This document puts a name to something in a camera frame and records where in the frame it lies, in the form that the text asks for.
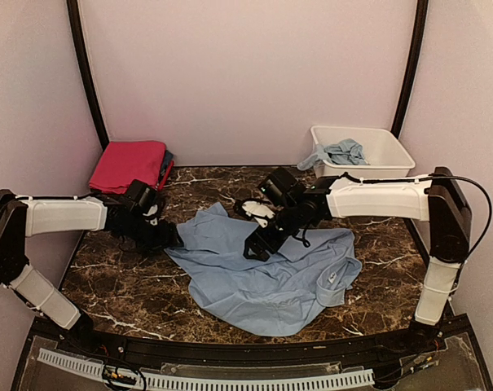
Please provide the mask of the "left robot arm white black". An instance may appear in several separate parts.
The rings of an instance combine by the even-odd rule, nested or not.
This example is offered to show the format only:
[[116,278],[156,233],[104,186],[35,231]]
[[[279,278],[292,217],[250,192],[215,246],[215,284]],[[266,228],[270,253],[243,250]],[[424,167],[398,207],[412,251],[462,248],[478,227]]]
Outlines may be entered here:
[[0,286],[12,290],[55,325],[68,331],[68,341],[83,355],[100,348],[100,338],[87,326],[90,318],[29,261],[25,241],[39,235],[71,240],[83,231],[107,231],[134,241],[143,253],[181,244],[174,223],[160,220],[150,191],[142,195],[49,197],[0,190]]

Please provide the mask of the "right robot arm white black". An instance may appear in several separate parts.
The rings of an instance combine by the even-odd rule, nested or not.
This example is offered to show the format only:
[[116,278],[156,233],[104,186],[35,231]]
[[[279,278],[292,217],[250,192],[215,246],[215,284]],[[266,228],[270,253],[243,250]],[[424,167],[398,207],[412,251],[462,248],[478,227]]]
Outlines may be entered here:
[[267,261],[290,237],[321,221],[345,217],[402,217],[429,223],[429,264],[416,307],[416,323],[401,336],[401,346],[419,353],[433,339],[462,265],[470,254],[472,212],[445,167],[426,177],[363,179],[348,173],[323,176],[311,186],[285,168],[272,171],[258,186],[276,207],[271,217],[257,214],[258,228],[244,242],[244,257]]

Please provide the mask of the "light blue button shirt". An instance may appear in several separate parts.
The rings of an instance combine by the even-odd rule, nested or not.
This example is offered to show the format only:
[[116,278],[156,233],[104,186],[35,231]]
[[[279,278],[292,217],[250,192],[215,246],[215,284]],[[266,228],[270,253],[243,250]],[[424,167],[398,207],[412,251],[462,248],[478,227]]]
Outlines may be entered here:
[[220,203],[177,226],[183,241],[166,253],[191,278],[203,310],[258,336],[291,336],[325,308],[343,305],[362,264],[345,228],[311,230],[310,247],[288,239],[268,261],[243,256],[257,223],[234,219]]

